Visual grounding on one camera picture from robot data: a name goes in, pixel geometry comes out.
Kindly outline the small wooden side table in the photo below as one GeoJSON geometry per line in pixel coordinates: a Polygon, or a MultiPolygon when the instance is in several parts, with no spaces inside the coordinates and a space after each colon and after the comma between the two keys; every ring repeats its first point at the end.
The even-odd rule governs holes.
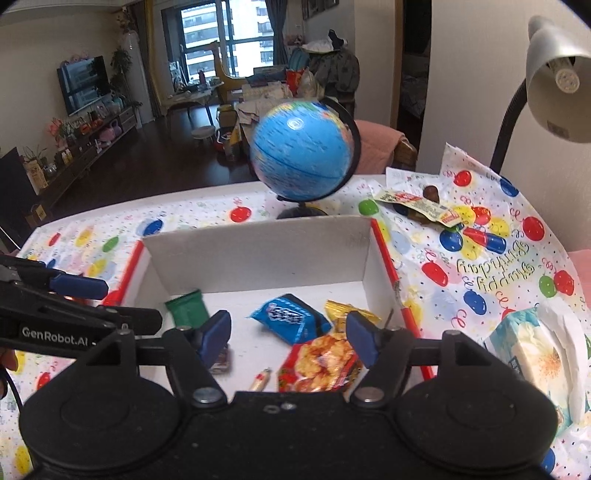
{"type": "Polygon", "coordinates": [[[211,102],[215,99],[221,100],[221,95],[218,92],[219,87],[221,85],[206,88],[203,91],[185,91],[174,94],[163,101],[162,108],[165,110],[166,115],[175,110],[185,110],[187,115],[190,115],[191,108],[204,107],[209,123],[213,124],[211,102]]]}

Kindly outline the wooden chair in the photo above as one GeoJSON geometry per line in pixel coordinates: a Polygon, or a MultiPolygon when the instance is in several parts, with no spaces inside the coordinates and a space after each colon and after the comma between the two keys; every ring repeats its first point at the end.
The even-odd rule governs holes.
{"type": "Polygon", "coordinates": [[[415,171],[417,168],[418,161],[418,150],[412,145],[412,143],[406,138],[401,138],[400,143],[394,150],[392,167],[415,171]]]}

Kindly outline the blue desk globe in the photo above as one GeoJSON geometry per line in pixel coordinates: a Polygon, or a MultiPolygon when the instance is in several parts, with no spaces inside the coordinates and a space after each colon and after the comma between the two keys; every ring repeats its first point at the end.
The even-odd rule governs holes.
{"type": "Polygon", "coordinates": [[[250,161],[259,181],[291,204],[277,217],[324,216],[313,204],[342,189],[360,163],[358,126],[330,97],[291,100],[270,109],[250,141],[250,161]]]}

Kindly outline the red white cardboard box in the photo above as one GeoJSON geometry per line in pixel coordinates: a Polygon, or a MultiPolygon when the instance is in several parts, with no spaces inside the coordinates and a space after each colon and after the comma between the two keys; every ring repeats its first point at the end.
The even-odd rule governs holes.
{"type": "Polygon", "coordinates": [[[264,303],[294,294],[321,311],[325,301],[369,310],[384,327],[418,330],[400,298],[399,276],[378,222],[324,216],[177,230],[135,244],[119,285],[107,300],[158,310],[193,291],[208,313],[231,316],[230,368],[217,382],[228,396],[245,391],[263,368],[280,369],[290,345],[253,320],[264,303]]]}

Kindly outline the balloon print birthday tablecloth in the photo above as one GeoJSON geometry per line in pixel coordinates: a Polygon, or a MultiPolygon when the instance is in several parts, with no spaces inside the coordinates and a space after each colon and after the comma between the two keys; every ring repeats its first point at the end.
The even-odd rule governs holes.
{"type": "MultiPolygon", "coordinates": [[[[565,251],[523,194],[455,147],[445,148],[438,175],[391,169],[382,178],[355,178],[320,207],[378,222],[399,276],[401,305],[424,336],[456,328],[482,340],[504,315],[548,295],[563,299],[583,326],[590,323],[585,265],[565,251]],[[461,216],[457,231],[411,220],[376,199],[381,190],[416,195],[427,186],[461,216]]],[[[270,221],[281,210],[283,203],[259,182],[166,194],[39,227],[21,256],[101,278],[116,290],[152,223],[163,232],[191,230],[270,221]]]]}

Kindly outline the black gold snack packet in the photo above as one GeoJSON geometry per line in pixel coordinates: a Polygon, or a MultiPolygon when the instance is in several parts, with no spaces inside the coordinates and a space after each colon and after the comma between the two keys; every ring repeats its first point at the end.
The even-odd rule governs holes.
{"type": "Polygon", "coordinates": [[[226,344],[209,369],[213,375],[226,374],[231,369],[231,348],[226,344]]]}

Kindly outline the tissue pack floral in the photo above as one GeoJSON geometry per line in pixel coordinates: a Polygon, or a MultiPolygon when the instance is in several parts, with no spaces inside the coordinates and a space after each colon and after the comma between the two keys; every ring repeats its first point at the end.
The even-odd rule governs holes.
{"type": "Polygon", "coordinates": [[[559,433],[589,422],[590,360],[582,323],[559,296],[507,314],[485,348],[553,403],[559,433]]]}

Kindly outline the beige sausage stick snack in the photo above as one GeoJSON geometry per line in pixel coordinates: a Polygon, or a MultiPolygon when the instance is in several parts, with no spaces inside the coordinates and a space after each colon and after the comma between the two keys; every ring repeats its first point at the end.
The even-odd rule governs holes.
{"type": "Polygon", "coordinates": [[[256,378],[252,381],[252,385],[249,387],[250,392],[263,392],[266,389],[267,384],[270,382],[270,376],[273,370],[270,368],[263,369],[256,378]]]}

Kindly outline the yellow green snack packet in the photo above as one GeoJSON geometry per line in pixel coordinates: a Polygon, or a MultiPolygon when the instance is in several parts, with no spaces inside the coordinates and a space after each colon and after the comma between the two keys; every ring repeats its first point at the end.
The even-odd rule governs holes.
{"type": "Polygon", "coordinates": [[[374,194],[374,199],[382,203],[398,205],[407,210],[423,215],[430,222],[453,228],[462,223],[461,216],[453,209],[414,194],[381,189],[374,194]]]}

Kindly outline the red snack bag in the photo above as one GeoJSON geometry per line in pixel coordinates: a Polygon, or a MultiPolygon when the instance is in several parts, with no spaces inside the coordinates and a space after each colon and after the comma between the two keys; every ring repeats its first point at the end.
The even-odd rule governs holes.
{"type": "Polygon", "coordinates": [[[280,392],[345,392],[356,380],[362,362],[342,333],[330,333],[294,345],[277,372],[280,392]]]}

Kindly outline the wall television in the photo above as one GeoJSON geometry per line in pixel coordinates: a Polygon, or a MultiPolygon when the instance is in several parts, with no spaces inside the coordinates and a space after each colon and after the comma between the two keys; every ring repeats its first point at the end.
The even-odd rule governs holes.
{"type": "Polygon", "coordinates": [[[57,77],[69,116],[87,108],[110,93],[110,83],[102,56],[63,63],[57,77]]]}

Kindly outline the dark wooden tv cabinet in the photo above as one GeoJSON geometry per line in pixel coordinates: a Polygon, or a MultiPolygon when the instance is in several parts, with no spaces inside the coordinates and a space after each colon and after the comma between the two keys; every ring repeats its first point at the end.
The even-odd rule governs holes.
{"type": "Polygon", "coordinates": [[[137,127],[137,110],[123,109],[119,114],[107,117],[103,124],[87,135],[77,138],[71,148],[66,148],[63,165],[57,168],[48,186],[40,191],[25,216],[31,227],[37,227],[51,216],[51,209],[72,186],[90,171],[94,163],[111,149],[121,138],[137,127]]]}

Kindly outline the pink cushion on chair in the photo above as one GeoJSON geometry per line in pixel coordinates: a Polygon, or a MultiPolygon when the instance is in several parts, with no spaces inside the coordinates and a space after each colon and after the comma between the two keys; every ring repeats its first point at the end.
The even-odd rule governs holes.
{"type": "Polygon", "coordinates": [[[406,136],[389,126],[356,120],[361,139],[361,155],[356,174],[384,174],[394,161],[394,152],[406,136]]]}

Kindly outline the brown chocolate ball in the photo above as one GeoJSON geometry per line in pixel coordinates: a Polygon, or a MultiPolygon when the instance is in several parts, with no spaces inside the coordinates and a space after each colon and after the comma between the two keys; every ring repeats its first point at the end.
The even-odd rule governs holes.
{"type": "Polygon", "coordinates": [[[431,202],[440,203],[439,190],[435,185],[426,186],[423,190],[423,197],[431,202]]]}

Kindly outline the sofa with white cover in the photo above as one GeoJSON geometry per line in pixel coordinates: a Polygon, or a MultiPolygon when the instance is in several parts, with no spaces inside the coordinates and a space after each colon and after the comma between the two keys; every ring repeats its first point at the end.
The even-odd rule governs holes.
{"type": "Polygon", "coordinates": [[[266,86],[242,86],[242,96],[235,105],[238,112],[238,125],[242,129],[243,138],[252,142],[252,135],[260,120],[276,106],[291,102],[296,98],[291,94],[286,83],[271,82],[266,86]]]}

